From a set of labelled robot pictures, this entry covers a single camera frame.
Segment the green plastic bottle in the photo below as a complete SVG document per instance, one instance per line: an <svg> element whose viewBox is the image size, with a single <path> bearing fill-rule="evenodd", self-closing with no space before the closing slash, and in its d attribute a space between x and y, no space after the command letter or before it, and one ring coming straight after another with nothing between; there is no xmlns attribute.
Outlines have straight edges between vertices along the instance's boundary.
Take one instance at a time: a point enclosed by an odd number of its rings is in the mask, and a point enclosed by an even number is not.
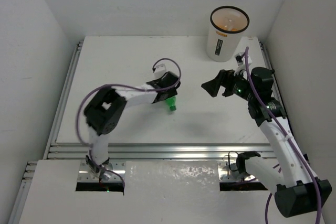
<svg viewBox="0 0 336 224"><path fill-rule="evenodd" d="M171 112L176 111L176 97L167 98L164 102Z"/></svg>

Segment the orange bottle brown cap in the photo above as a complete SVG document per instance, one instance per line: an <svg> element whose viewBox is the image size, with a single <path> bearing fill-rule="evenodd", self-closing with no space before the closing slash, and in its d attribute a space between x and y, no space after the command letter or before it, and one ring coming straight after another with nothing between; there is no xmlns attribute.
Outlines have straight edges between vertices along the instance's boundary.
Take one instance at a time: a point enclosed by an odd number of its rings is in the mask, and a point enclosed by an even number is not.
<svg viewBox="0 0 336 224"><path fill-rule="evenodd" d="M230 30L230 27L227 25L219 25L219 28L223 30Z"/></svg>

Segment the clear bottle yellow cap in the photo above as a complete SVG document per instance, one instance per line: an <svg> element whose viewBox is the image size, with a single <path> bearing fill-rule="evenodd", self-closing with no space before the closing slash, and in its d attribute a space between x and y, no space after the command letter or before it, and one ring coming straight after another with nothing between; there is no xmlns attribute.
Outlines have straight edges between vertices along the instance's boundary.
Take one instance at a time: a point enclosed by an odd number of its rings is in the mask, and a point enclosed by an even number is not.
<svg viewBox="0 0 336 224"><path fill-rule="evenodd" d="M240 30L239 22L236 21L236 20L233 20L231 18L225 18L224 25L227 25L227 26L230 27L230 30L226 30L226 31L238 31L238 30Z"/></svg>

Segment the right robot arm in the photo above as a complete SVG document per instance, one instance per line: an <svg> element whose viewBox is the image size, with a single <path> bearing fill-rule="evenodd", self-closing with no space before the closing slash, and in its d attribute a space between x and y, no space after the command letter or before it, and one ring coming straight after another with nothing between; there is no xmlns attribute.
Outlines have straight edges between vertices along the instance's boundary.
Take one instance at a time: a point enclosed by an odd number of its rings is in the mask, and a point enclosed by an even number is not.
<svg viewBox="0 0 336 224"><path fill-rule="evenodd" d="M248 151L237 156L238 173L256 177L273 194L278 210L286 218L320 213L332 192L331 184L318 178L296 144L281 103L272 97L273 74L273 70L256 67L246 79L241 72L220 70L201 87L212 97L224 87L224 97L235 94L247 101L250 117L270 143L281 168L276 171L258 152Z"/></svg>

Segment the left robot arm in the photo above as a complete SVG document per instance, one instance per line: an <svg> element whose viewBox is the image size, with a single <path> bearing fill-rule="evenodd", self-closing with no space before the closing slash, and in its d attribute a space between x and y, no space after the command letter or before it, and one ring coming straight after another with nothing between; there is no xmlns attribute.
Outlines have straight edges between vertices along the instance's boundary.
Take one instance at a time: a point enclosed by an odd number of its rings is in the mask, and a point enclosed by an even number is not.
<svg viewBox="0 0 336 224"><path fill-rule="evenodd" d="M116 128L125 109L173 98L180 85L180 78L167 71L138 87L117 84L99 89L83 112L89 131L86 162L92 171L96 174L113 172L106 168L109 163L107 135Z"/></svg>

